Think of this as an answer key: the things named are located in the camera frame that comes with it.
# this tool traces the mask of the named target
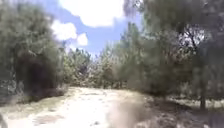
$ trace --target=white cloud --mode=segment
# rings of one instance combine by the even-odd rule
[[[123,3],[124,0],[59,0],[62,8],[90,27],[113,26],[115,20],[122,20]]]
[[[51,26],[53,34],[58,40],[76,39],[76,27],[72,23],[62,23],[59,20],[55,20]]]
[[[78,42],[78,45],[80,46],[88,45],[88,38],[86,36],[86,33],[78,35],[77,42]]]

